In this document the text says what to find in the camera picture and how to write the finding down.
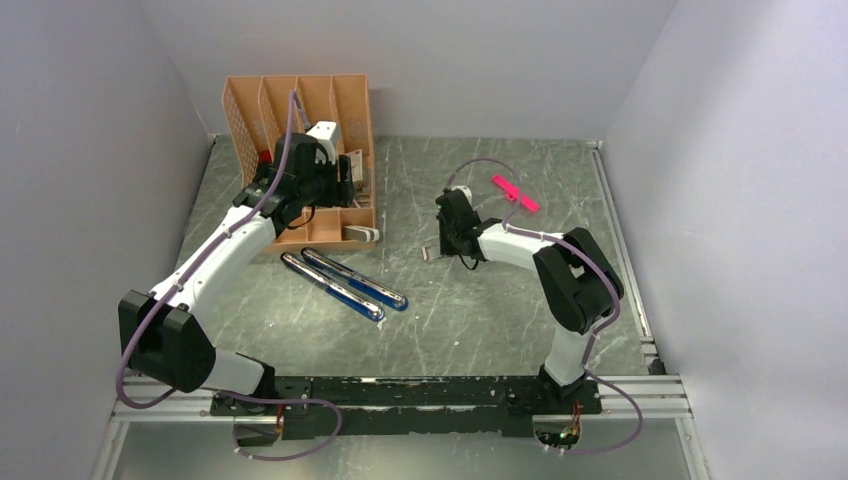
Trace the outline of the blue stapler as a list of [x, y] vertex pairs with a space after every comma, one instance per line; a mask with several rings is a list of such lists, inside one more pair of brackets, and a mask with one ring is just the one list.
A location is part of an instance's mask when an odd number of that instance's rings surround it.
[[300, 254], [303, 260], [310, 266], [337, 277], [353, 289], [380, 303], [397, 311], [403, 311], [408, 308], [409, 300], [405, 295], [329, 258], [317, 250], [306, 247], [301, 250]]
[[343, 286], [338, 281], [331, 279], [328, 275], [319, 272], [315, 267], [308, 265], [296, 255], [286, 252], [280, 256], [280, 259], [290, 270], [319, 285], [325, 293], [370, 321], [379, 323], [384, 320], [385, 312], [380, 305], [355, 293], [353, 289]]

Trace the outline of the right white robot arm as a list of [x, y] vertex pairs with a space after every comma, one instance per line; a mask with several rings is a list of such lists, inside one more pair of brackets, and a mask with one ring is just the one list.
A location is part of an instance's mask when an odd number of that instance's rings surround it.
[[482, 220], [460, 188], [444, 190], [435, 203], [442, 255], [471, 260], [471, 270], [481, 262], [500, 262], [537, 275], [557, 323], [539, 371], [539, 398], [548, 412], [565, 413], [588, 377], [598, 323], [620, 313], [624, 290], [609, 260], [582, 227], [565, 234], [545, 233], [497, 218]]

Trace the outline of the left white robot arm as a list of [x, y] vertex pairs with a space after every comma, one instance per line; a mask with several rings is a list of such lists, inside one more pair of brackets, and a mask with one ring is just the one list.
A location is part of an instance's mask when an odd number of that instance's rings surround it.
[[259, 167], [189, 259], [147, 291], [131, 290], [122, 298], [118, 315], [128, 368], [181, 392], [236, 392], [237, 403], [254, 416], [273, 409], [273, 368], [216, 348], [201, 322], [258, 253], [285, 230], [300, 227], [304, 210], [351, 204], [355, 188], [349, 159], [336, 152], [339, 138], [337, 123], [330, 121], [280, 137], [273, 161]]

